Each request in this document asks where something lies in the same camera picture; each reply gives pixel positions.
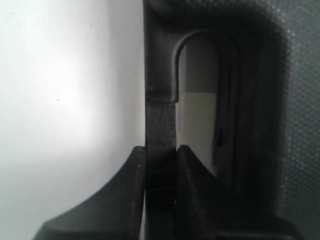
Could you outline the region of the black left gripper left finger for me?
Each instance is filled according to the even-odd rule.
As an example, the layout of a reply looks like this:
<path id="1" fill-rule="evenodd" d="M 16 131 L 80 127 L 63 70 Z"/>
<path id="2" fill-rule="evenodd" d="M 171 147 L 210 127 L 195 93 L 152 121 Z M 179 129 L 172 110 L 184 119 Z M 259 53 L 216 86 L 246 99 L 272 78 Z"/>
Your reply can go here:
<path id="1" fill-rule="evenodd" d="M 90 198 L 45 222 L 36 240 L 138 240 L 146 151 L 136 146 L 114 177 Z"/>

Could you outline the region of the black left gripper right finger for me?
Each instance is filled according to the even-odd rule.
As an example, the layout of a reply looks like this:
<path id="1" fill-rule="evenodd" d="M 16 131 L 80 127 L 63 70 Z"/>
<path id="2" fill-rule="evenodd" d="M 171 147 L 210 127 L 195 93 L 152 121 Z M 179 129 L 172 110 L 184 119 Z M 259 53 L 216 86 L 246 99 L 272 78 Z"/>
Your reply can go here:
<path id="1" fill-rule="evenodd" d="M 182 240 L 293 240 L 292 223 L 264 212 L 220 183 L 182 145 L 176 159 L 178 236 Z"/>

